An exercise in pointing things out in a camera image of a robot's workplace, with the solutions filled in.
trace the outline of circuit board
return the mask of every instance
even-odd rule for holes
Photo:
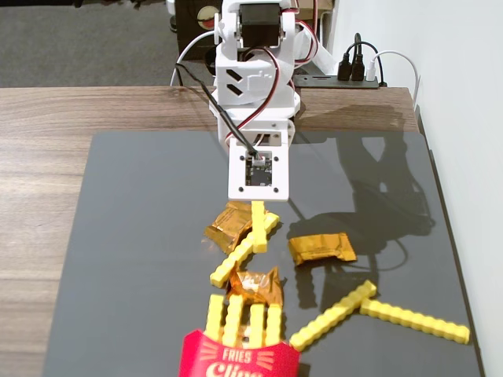
[[[265,162],[260,165],[254,165],[253,160],[246,160],[246,178],[247,186],[271,186],[273,184],[273,161],[265,157]]]

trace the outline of black wire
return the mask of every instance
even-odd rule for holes
[[[354,43],[358,43],[358,42],[361,42],[362,41],[362,36],[360,35],[360,33],[356,33],[354,35]],[[353,54],[353,63],[351,63],[354,67],[354,62],[356,61],[356,54],[359,53],[360,55],[362,54],[362,45],[357,45],[358,48],[354,51],[354,54]]]
[[[174,68],[176,70],[176,75],[178,77],[178,83],[180,84],[180,86],[183,86],[182,75],[180,75],[180,70],[176,68],[176,64],[174,65]]]
[[[253,148],[253,145],[250,144],[250,142],[246,139],[246,137],[244,137],[244,135],[241,133],[241,131],[239,131],[239,129],[234,124],[233,120],[230,118],[229,114],[227,114],[227,112],[222,108],[222,106],[220,106],[218,104],[218,102],[216,101],[216,99],[211,95],[210,91],[208,90],[208,88],[206,87],[204,82],[199,80],[185,65],[180,64],[180,63],[176,63],[174,65],[174,67],[176,68],[178,75],[180,75],[179,68],[181,67],[185,70],[185,72],[187,72],[187,74],[190,76],[190,78],[192,80],[199,83],[199,85],[201,86],[201,88],[204,91],[204,94],[206,94],[206,97],[208,98],[208,100],[210,100],[211,104],[217,109],[217,111],[220,114],[220,116],[222,117],[223,121],[229,127],[230,132],[234,135],[234,137],[237,140],[239,140],[241,143],[244,144],[244,146],[246,147],[246,149],[248,150],[248,152],[252,156],[254,156],[256,159],[258,159],[259,153],[257,152],[257,150],[255,148]]]
[[[353,43],[351,46],[349,46],[347,48],[346,53],[349,53],[353,47],[361,46],[361,45],[365,45],[365,46],[370,47],[371,49],[374,50],[374,53],[379,53],[379,51],[377,51],[377,48],[372,43],[368,43],[368,42],[364,42],[364,41]],[[383,64],[380,61],[380,57],[377,57],[377,61],[379,62],[380,85],[385,85],[386,83],[384,82]]]

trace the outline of red wire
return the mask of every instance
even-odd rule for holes
[[[306,28],[311,33],[311,44],[309,47],[309,53],[307,53],[307,57],[305,57],[304,59],[296,60],[296,63],[303,64],[310,61],[318,53],[319,48],[318,39],[316,38],[316,34],[314,33],[313,29],[311,29],[311,27],[306,22],[302,20],[297,20],[296,23],[300,24],[302,27]],[[314,55],[311,56],[311,53],[313,52],[313,46],[316,46],[316,50]]]
[[[295,0],[295,1],[296,1],[296,5],[293,8],[283,9],[281,12],[282,13],[295,13],[295,14],[299,14],[299,12],[300,12],[300,9],[299,9],[299,0]]]
[[[316,37],[318,35],[318,0],[313,0],[313,31]]]
[[[270,58],[272,59],[273,63],[274,63],[274,67],[276,68],[276,75],[274,76],[274,82],[273,82],[273,86],[271,87],[270,89],[270,92],[269,92],[269,95],[267,96],[267,98],[264,100],[264,102],[259,106],[259,108],[257,108],[249,117],[247,117],[243,122],[241,122],[241,124],[237,127],[237,129],[241,129],[243,128],[244,126],[246,126],[248,123],[250,123],[254,118],[257,117],[257,115],[259,115],[261,112],[264,111],[264,109],[267,107],[267,105],[270,103],[270,100],[273,98],[273,95],[274,95],[274,92],[276,92],[276,88],[277,88],[277,84],[279,83],[280,81],[280,67],[279,67],[279,64],[277,63],[277,60],[276,60],[276,57],[273,55],[273,53],[271,53],[268,49],[264,49],[264,48],[257,48],[261,51],[264,51],[265,53],[267,53]],[[226,140],[232,135],[232,132],[229,132],[226,136]]]

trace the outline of black power cord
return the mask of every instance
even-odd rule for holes
[[[361,46],[361,45],[365,45],[365,46],[370,47],[371,49],[374,50],[374,53],[379,53],[379,51],[377,51],[377,48],[372,43],[360,41],[360,42],[355,42],[351,46],[349,46],[346,50],[346,54],[349,56],[349,52],[351,51],[351,49],[353,49],[356,46]],[[379,62],[379,71],[380,71],[379,86],[387,86],[387,83],[384,81],[383,64],[380,61],[380,57],[377,57],[377,61]]]
[[[244,144],[244,146],[248,150],[248,153],[250,153],[256,159],[259,159],[260,156],[259,156],[259,153],[257,152],[257,150],[255,148],[253,148],[253,145],[250,144],[250,142],[246,139],[246,137],[244,137],[244,135],[241,133],[241,131],[239,131],[239,129],[234,124],[233,120],[230,118],[229,114],[227,114],[227,112],[222,108],[222,106],[220,106],[218,104],[218,102],[216,101],[216,99],[211,95],[210,91],[208,90],[208,88],[206,87],[204,82],[199,80],[185,65],[177,63],[174,65],[174,67],[176,68],[176,72],[178,74],[179,79],[181,78],[180,68],[183,68],[192,80],[199,83],[202,90],[204,91],[204,94],[206,94],[206,97],[208,98],[208,100],[210,100],[211,104],[217,109],[217,111],[220,114],[220,116],[222,117],[223,121],[229,127],[230,132],[234,135],[234,137],[237,140],[239,140],[241,143]]]
[[[354,43],[360,43],[362,36],[360,33],[354,35]],[[362,45],[357,44],[354,49],[353,63],[351,64],[351,80],[363,81],[365,78],[365,65],[363,64]]]
[[[339,62],[339,69],[337,70],[337,79],[339,81],[349,81],[353,65],[349,61],[349,53],[343,55],[343,59]]]
[[[360,35],[360,33],[356,33],[354,35],[354,43],[358,43],[358,42],[361,42],[362,41],[362,36]],[[353,61],[351,62],[351,65],[354,65],[354,62],[356,61],[356,54],[357,53],[362,53],[362,45],[358,45],[356,51],[354,51],[354,54],[353,54]]]

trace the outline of gray carpet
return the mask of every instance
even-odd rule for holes
[[[0,7],[0,87],[169,85],[169,18],[163,2]],[[187,65],[212,83],[202,64]]]

